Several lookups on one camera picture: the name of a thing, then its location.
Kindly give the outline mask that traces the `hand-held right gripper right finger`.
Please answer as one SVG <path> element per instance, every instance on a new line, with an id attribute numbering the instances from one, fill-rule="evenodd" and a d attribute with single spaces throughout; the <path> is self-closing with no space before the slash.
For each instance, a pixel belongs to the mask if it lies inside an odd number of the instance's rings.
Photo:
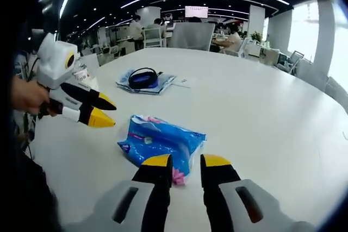
<path id="1" fill-rule="evenodd" d="M 306 221 L 287 216 L 279 201 L 232 164 L 212 154 L 200 156 L 203 202 L 212 231 L 315 231 Z"/>

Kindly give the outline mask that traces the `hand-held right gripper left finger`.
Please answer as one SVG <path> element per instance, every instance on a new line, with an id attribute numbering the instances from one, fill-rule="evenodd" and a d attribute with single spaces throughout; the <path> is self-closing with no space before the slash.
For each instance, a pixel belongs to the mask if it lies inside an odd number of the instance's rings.
<path id="1" fill-rule="evenodd" d="M 89 230 L 164 231 L 171 186 L 172 155 L 148 158 L 96 204 Z"/>

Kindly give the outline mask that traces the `person's left hand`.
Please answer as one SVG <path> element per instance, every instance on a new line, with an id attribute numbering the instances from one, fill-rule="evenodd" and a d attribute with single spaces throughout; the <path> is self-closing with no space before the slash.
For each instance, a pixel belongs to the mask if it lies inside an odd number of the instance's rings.
<path id="1" fill-rule="evenodd" d="M 15 110 L 37 115 L 44 103 L 49 103 L 48 91 L 36 80 L 25 81 L 18 76 L 12 78 L 11 105 Z"/>

